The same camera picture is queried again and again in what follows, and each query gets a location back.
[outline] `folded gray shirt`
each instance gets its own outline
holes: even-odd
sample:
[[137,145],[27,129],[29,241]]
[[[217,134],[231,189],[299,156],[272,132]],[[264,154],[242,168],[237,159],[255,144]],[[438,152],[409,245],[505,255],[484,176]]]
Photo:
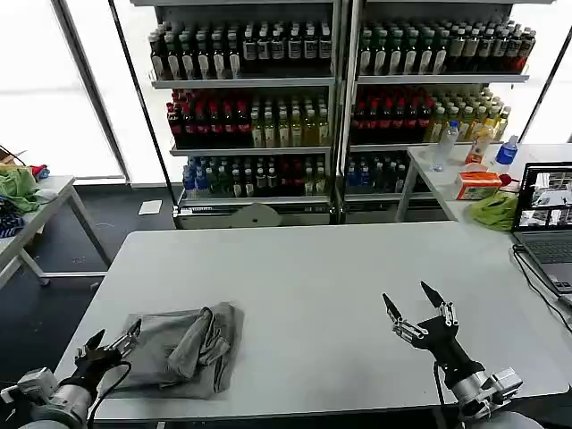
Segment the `folded gray shirt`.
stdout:
[[[242,313],[228,303],[199,310],[129,315],[125,328],[141,318],[138,344],[125,360],[132,369],[110,398],[208,399],[230,385]],[[102,391],[124,368],[109,371]]]

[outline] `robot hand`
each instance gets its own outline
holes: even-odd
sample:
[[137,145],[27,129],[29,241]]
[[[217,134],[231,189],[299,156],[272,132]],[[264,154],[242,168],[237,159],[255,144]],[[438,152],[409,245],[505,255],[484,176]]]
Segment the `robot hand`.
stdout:
[[28,427],[80,429],[88,420],[89,407],[97,398],[97,386],[105,373],[132,352],[140,332],[139,319],[112,344],[99,347],[105,333],[102,330],[78,349],[77,369],[71,377],[58,383],[48,368],[30,371],[15,386],[3,389],[2,399],[14,405],[13,414],[18,407],[31,406],[34,423]]
[[490,416],[510,402],[522,380],[512,368],[487,376],[483,365],[471,360],[455,339],[458,320],[453,303],[446,303],[439,292],[424,282],[421,286],[438,315],[419,324],[411,324],[383,294],[387,314],[393,321],[393,331],[416,349],[429,350],[433,354],[445,373],[445,385],[458,400],[462,421]]

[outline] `clear plastic bottle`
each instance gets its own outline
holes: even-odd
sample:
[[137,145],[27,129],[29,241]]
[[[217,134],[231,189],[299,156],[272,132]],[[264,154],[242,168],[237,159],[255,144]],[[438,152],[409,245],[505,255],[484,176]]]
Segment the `clear plastic bottle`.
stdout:
[[449,126],[445,129],[441,135],[441,140],[435,148],[435,154],[433,157],[433,164],[431,168],[434,172],[442,172],[445,170],[445,164],[447,163],[447,157],[450,151],[455,146],[455,142],[458,139],[458,123],[457,121],[451,121]]

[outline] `orange box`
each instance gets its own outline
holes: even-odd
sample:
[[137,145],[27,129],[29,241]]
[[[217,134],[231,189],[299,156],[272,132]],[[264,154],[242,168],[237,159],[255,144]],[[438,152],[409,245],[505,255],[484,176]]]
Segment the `orange box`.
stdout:
[[457,199],[483,199],[502,186],[496,172],[460,172],[455,180]]

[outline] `water bottle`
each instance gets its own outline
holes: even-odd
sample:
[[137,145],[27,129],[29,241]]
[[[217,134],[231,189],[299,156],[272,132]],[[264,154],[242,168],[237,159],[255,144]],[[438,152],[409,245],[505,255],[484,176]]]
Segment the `water bottle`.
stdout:
[[458,123],[457,121],[451,121],[449,126],[445,129],[441,135],[441,140],[437,143],[435,148],[435,155],[433,157],[433,164],[431,168],[434,172],[442,172],[445,169],[445,164],[447,162],[447,157],[450,151],[455,146],[455,142],[458,139]]
[[494,158],[493,170],[497,173],[505,173],[515,160],[518,151],[518,136],[511,136],[509,141],[504,142]]

